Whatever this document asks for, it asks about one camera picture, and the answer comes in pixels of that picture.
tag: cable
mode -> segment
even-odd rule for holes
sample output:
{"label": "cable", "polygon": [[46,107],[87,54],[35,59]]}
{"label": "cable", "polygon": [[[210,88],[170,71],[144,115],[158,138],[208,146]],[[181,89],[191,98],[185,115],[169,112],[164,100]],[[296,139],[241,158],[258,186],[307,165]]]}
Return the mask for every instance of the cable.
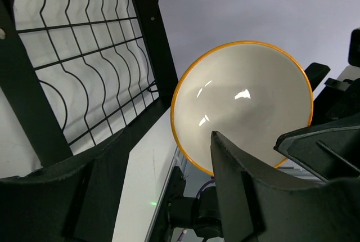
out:
{"label": "cable", "polygon": [[[205,189],[207,186],[209,186],[210,184],[213,184],[213,183],[215,183],[215,178],[212,177],[208,182],[206,182],[205,184],[203,184],[203,185],[201,186],[201,188],[199,189],[199,191],[198,191],[197,194],[196,194],[196,198],[199,198],[199,197],[200,197],[200,194],[204,191],[204,189]],[[186,230],[186,229],[183,229],[182,232],[181,232],[181,234],[179,235],[178,240],[176,240],[176,242],[182,242],[182,239],[184,238],[186,232],[187,232],[187,230]]]}

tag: wire rack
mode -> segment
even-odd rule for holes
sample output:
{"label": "wire rack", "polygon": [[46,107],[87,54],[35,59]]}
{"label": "wire rack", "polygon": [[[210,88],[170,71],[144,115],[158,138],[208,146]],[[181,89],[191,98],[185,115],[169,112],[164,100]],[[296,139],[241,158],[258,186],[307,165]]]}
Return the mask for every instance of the wire rack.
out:
{"label": "wire rack", "polygon": [[16,30],[73,152],[158,97],[131,0],[15,0]]}

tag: bowl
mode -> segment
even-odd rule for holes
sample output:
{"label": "bowl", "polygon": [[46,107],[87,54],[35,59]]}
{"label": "bowl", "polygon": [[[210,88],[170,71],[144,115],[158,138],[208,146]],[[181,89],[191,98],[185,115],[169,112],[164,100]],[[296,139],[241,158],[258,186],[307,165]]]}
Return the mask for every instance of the bowl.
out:
{"label": "bowl", "polygon": [[186,70],[170,119],[181,152],[213,175],[212,131],[277,168],[286,160],[273,150],[277,138],[309,126],[312,113],[311,85],[294,58],[268,43],[238,41],[212,49]]}

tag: screw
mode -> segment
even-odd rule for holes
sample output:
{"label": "screw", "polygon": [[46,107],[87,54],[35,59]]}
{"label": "screw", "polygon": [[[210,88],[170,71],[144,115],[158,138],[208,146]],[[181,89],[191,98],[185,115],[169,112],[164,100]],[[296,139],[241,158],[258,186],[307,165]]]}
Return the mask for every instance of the screw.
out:
{"label": "screw", "polygon": [[5,39],[5,38],[6,38],[5,31],[0,28],[0,39]]}

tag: horizontal wire bar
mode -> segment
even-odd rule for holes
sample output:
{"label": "horizontal wire bar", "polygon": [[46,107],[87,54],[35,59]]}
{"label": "horizontal wire bar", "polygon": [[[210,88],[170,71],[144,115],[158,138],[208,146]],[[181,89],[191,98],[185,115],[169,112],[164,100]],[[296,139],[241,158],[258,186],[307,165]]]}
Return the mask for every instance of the horizontal wire bar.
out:
{"label": "horizontal wire bar", "polygon": [[89,130],[83,132],[81,135],[79,135],[77,138],[73,139],[71,142],[69,142],[69,145],[73,145],[74,143],[76,143],[77,141],[79,141],[82,137],[84,137],[86,134],[90,133],[93,129],[95,129],[97,126],[99,126],[101,123],[105,122],[107,119],[109,119],[110,117],[112,117],[114,114],[116,114],[119,110],[121,110],[123,107],[125,107],[126,105],[128,105],[130,102],[132,102],[135,98],[137,98],[138,96],[140,96],[142,93],[144,93],[144,91],[146,91],[149,87],[146,87],[145,89],[143,89],[141,92],[137,93],[133,98],[130,98],[127,102],[124,103],[124,105],[122,105],[121,107],[117,108],[116,110],[114,110],[111,114],[109,114],[107,117],[101,119],[99,122],[97,122],[95,125],[93,125],[92,127],[90,127]]}
{"label": "horizontal wire bar", "polygon": [[83,53],[82,55],[81,55],[81,54],[80,54],[80,55],[75,55],[75,56],[73,56],[73,57],[69,57],[69,58],[66,58],[66,59],[61,59],[61,60],[58,60],[58,61],[56,61],[56,62],[52,62],[52,63],[46,64],[46,65],[37,66],[37,67],[35,67],[34,69],[35,69],[35,70],[45,69],[45,68],[48,68],[48,67],[50,67],[50,66],[58,65],[58,64],[61,64],[61,63],[64,63],[64,62],[68,62],[68,61],[71,61],[71,60],[74,60],[74,59],[78,59],[78,58],[87,56],[87,55],[92,55],[92,54],[97,53],[97,52],[101,52],[101,51],[104,51],[104,50],[108,50],[108,49],[111,49],[111,48],[120,46],[120,45],[122,45],[122,44],[126,44],[126,43],[131,42],[131,41],[137,41],[138,39],[141,39],[141,38],[142,38],[142,37],[132,38],[132,39],[129,39],[128,41],[123,41],[123,42],[120,42],[120,43],[117,43],[117,44],[114,44],[114,45],[111,45],[111,46],[106,46],[106,47],[104,47],[104,48],[100,48],[100,49],[97,49],[97,50],[94,50],[94,51],[85,52],[85,53]]}
{"label": "horizontal wire bar", "polygon": [[91,22],[87,22],[87,23],[78,23],[78,24],[64,24],[64,25],[39,27],[39,28],[31,28],[31,29],[21,29],[21,30],[18,30],[17,33],[18,34],[24,34],[24,33],[31,33],[31,32],[41,32],[41,31],[46,31],[46,30],[70,28],[70,27],[93,25],[93,24],[113,23],[114,21],[127,21],[127,20],[135,20],[135,19],[137,19],[137,17],[112,19],[112,20],[102,20],[102,21],[91,21]]}

